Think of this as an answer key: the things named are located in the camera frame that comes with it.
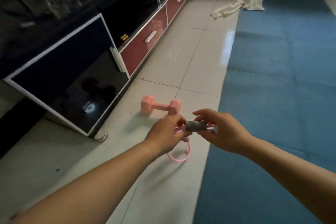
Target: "black countertop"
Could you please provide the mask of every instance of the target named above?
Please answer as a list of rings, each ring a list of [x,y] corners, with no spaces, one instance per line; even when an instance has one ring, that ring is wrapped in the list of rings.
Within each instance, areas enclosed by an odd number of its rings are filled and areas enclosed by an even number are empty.
[[[116,0],[80,0],[65,18],[43,14],[33,19],[0,11],[0,77],[5,78]],[[34,25],[22,27],[22,23]]]

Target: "white cloth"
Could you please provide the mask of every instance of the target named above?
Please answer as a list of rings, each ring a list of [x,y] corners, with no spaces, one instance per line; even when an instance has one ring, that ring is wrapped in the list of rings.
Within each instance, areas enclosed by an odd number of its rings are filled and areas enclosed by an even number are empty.
[[[218,19],[221,16],[227,17],[238,11],[241,7],[246,10],[264,10],[263,0],[234,0],[232,4],[226,5],[214,11],[211,16],[215,19]]]

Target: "tile floor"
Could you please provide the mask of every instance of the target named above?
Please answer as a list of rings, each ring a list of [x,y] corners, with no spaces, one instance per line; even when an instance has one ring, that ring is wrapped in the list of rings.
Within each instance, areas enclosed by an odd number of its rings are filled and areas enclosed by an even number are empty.
[[[103,143],[41,120],[0,161],[0,223],[52,191],[142,141],[165,112],[140,115],[143,95],[158,102],[182,102],[192,111],[217,109],[238,13],[214,21],[211,12],[233,0],[189,0],[103,128]],[[336,14],[336,0],[326,0]],[[183,142],[173,155],[182,157]],[[192,223],[209,144],[191,136],[187,162],[166,156],[135,182],[107,223]]]

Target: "gray foam grip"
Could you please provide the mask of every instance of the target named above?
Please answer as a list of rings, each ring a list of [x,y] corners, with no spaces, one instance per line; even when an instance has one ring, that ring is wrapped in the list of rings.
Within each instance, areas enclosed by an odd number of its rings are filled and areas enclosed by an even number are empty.
[[[185,123],[185,129],[191,132],[197,132],[200,130],[206,130],[207,124],[203,121],[187,121]]]

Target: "cabinet leg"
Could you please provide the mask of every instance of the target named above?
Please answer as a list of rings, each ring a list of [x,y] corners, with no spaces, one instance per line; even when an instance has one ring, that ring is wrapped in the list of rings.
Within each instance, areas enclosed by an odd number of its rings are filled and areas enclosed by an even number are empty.
[[[103,141],[106,140],[106,138],[107,138],[107,133],[104,130],[99,129],[98,133],[94,137],[94,140],[102,143]]]

